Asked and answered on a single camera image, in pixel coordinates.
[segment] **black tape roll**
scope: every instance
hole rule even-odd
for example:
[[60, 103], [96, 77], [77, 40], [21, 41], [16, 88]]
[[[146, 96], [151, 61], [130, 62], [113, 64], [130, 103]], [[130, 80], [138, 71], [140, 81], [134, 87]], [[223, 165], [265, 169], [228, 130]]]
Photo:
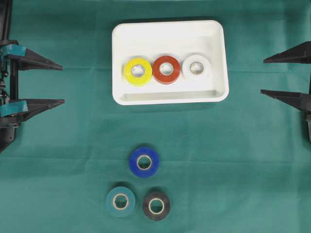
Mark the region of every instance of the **black tape roll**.
[[[151, 210], [151, 202], [153, 200], [159, 200], [160, 202], [162, 202], [162, 210], [158, 213], [155, 213]], [[154, 221], [160, 221], [169, 214], [171, 210], [171, 203], [169, 198], [164, 193], [152, 192], [145, 196], [142, 204], [142, 209], [148, 218]]]

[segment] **red tape roll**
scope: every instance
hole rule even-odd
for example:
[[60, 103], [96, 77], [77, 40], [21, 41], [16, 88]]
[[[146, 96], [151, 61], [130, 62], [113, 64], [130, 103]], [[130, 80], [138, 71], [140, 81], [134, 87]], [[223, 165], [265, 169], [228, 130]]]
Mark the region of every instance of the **red tape roll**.
[[[169, 63], [173, 67], [173, 71], [169, 75], [165, 75], [160, 71], [161, 66], [166, 65], [165, 63]], [[153, 75], [159, 83], [171, 84], [177, 80], [179, 74], [180, 74], [180, 64], [175, 58], [171, 56], [159, 57], [153, 64]]]

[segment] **tape roll center hole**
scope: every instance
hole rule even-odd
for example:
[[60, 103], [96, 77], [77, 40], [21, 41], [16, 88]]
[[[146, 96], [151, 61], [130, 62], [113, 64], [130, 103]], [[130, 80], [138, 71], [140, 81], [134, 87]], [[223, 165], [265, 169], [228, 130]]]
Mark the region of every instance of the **tape roll center hole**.
[[164, 62], [160, 65], [160, 72], [165, 76], [169, 76], [173, 73], [174, 67], [171, 63]]
[[142, 65], [135, 65], [132, 68], [132, 75], [136, 78], [141, 78], [145, 73], [145, 68]]
[[164, 202], [159, 198], [153, 198], [149, 202], [149, 211], [154, 215], [159, 215], [164, 210]]
[[124, 210], [128, 206], [128, 197], [125, 194], [119, 193], [114, 196], [112, 202], [117, 210]]
[[148, 155], [141, 155], [138, 159], [137, 159], [137, 166], [141, 169], [141, 170], [147, 170], [151, 167], [152, 164], [152, 160]]
[[202, 74], [202, 73], [203, 73], [203, 70], [204, 70], [204, 66], [203, 66], [202, 63], [200, 63], [200, 62], [193, 62], [193, 63], [190, 65], [190, 71], [191, 71], [191, 73], [194, 74], [194, 75]]

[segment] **teal tape roll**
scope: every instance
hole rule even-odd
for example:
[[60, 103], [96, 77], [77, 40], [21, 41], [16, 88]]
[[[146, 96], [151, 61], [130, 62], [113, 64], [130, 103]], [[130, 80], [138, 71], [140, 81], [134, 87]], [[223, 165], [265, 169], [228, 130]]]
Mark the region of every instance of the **teal tape roll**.
[[[116, 204], [116, 198], [123, 196], [126, 199], [126, 205], [119, 208]], [[135, 208], [136, 200], [134, 193], [126, 187], [115, 187], [106, 197], [106, 209], [115, 217], [125, 217]]]
[[16, 101], [7, 103], [0, 106], [0, 117], [5, 117], [7, 115], [21, 113], [21, 112], [27, 112], [27, 101]]

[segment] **white tape roll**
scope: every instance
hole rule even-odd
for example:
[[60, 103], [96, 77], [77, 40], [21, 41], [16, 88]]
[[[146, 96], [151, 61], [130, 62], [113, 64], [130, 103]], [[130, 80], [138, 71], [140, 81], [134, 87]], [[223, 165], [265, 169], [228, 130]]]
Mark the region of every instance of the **white tape roll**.
[[183, 74], [192, 81], [199, 81], [211, 74], [211, 64], [207, 58], [201, 55], [191, 55], [183, 62]]

